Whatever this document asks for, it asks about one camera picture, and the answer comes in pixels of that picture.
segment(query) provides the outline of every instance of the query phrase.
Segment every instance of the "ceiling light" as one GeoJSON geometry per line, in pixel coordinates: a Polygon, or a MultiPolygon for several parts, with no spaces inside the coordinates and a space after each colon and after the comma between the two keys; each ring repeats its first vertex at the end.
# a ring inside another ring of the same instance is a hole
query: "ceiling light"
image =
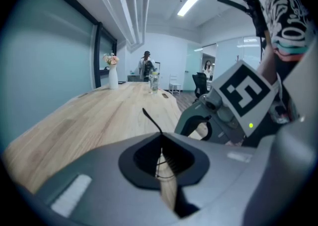
{"type": "Polygon", "coordinates": [[[244,39],[244,42],[252,42],[252,41],[257,41],[256,39],[244,39]]]}
{"type": "Polygon", "coordinates": [[[238,48],[259,47],[258,44],[237,45],[238,48]]]}
{"type": "Polygon", "coordinates": [[[198,0],[188,0],[185,2],[181,10],[178,12],[179,16],[185,16],[185,14],[190,10],[190,8],[197,2],[198,0]]]}

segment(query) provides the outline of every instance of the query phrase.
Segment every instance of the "glass wall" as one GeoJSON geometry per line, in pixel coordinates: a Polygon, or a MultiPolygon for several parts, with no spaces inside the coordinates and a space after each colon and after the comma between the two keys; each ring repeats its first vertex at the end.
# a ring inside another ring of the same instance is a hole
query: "glass wall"
{"type": "Polygon", "coordinates": [[[93,24],[64,0],[20,0],[0,40],[5,148],[71,98],[92,90],[93,24]]]}
{"type": "Polygon", "coordinates": [[[213,79],[219,77],[238,60],[254,69],[260,64],[261,42],[258,37],[239,37],[217,43],[213,79]]]}
{"type": "Polygon", "coordinates": [[[183,91],[195,90],[195,83],[192,75],[196,75],[201,72],[202,62],[202,50],[197,51],[198,48],[198,45],[188,43],[183,91]]]}

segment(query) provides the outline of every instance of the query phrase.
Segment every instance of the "office chair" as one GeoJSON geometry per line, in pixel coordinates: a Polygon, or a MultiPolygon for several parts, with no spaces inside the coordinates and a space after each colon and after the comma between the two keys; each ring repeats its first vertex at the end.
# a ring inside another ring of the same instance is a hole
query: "office chair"
{"type": "Polygon", "coordinates": [[[206,75],[192,75],[193,77],[193,81],[195,83],[195,96],[197,97],[197,99],[195,99],[194,102],[196,102],[198,100],[198,98],[205,93],[208,93],[208,89],[207,89],[207,78],[206,75]]]}
{"type": "Polygon", "coordinates": [[[207,78],[207,76],[205,75],[205,73],[197,73],[197,75],[207,78]]]}

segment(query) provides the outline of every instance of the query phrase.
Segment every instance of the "wooden table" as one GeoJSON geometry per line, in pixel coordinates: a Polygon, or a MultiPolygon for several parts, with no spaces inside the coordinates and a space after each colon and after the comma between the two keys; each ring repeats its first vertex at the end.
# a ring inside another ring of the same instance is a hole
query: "wooden table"
{"type": "MultiPolygon", "coordinates": [[[[4,152],[8,171],[35,193],[50,176],[85,152],[157,132],[143,107],[162,131],[174,132],[181,112],[170,93],[150,94],[149,85],[143,82],[127,82],[117,90],[100,87],[70,100],[13,141],[4,152]]],[[[201,139],[197,132],[191,137],[201,139]]]]}

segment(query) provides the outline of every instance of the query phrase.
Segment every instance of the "flower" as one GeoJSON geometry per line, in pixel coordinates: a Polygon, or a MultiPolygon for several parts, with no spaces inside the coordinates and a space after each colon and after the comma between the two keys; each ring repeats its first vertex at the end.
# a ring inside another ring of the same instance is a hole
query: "flower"
{"type": "Polygon", "coordinates": [[[110,55],[104,54],[103,60],[109,65],[116,65],[119,61],[119,58],[115,56],[114,53],[111,53],[110,55]]]}

